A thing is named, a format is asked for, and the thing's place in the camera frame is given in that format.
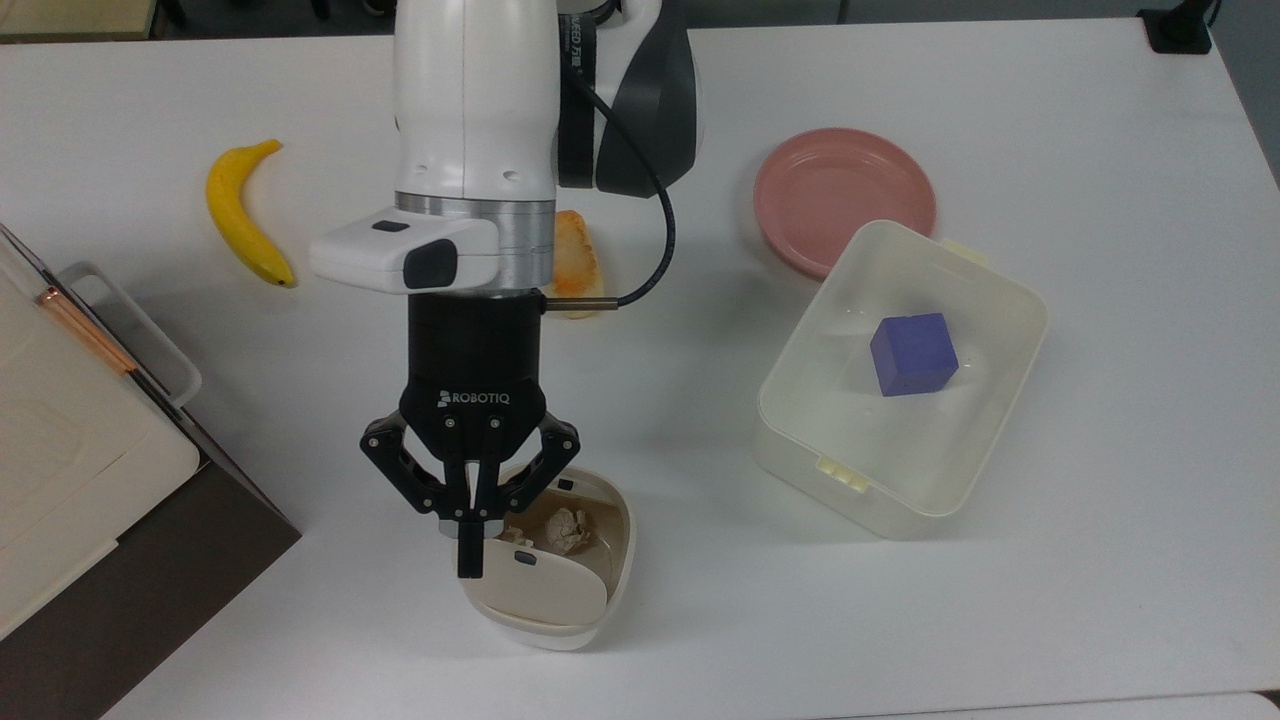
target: bread slice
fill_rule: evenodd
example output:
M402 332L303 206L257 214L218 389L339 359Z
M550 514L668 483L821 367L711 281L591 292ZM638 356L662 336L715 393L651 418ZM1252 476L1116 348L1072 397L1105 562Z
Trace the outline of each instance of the bread slice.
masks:
M556 213L556 273L547 286L548 297L604 297L604 278L595 260L586 220L573 210ZM590 318L594 310L564 313Z

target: pink plate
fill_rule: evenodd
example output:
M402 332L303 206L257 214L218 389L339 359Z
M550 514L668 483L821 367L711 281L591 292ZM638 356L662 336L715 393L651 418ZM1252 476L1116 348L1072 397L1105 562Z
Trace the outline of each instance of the pink plate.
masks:
M883 137L815 129L780 145L755 176L755 218L774 251L818 279L864 224L896 220L928 236L937 218L920 165Z

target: toy banana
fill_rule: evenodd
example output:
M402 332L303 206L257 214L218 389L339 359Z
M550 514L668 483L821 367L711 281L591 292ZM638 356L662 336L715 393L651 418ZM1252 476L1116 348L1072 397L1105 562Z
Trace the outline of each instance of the toy banana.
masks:
M253 168L262 161L262 158L279 149L280 141L268 140L223 152L209 169L205 201L209 204L209 215L218 225L218 232L244 266L271 284L293 287L296 282L289 261L271 238L253 224L241 201L241 188L244 187L244 181Z

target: purple cube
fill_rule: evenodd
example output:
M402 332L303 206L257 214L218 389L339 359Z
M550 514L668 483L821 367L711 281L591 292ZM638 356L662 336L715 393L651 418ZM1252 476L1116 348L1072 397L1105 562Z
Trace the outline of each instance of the purple cube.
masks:
M881 320L872 360L884 397L937 392L960 368L942 313Z

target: white bin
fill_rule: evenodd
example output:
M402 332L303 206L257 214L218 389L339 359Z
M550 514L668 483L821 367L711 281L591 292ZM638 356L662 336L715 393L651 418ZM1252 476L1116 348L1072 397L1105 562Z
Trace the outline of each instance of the white bin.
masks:
M508 469L500 482L520 468ZM553 551L544 523L564 507L588 514L589 538L568 555ZM467 600L512 639L545 650L577 650L591 642L618 606L631 575L636 530L617 487L595 473L566 468L506 528L529 544L484 541L484 577L463 579ZM453 548L454 568L457 547Z
M883 397L870 340L942 313L960 369L934 393ZM769 473L873 533L904 539L964 505L1048 325L1036 292L897 223L850 241L759 395Z

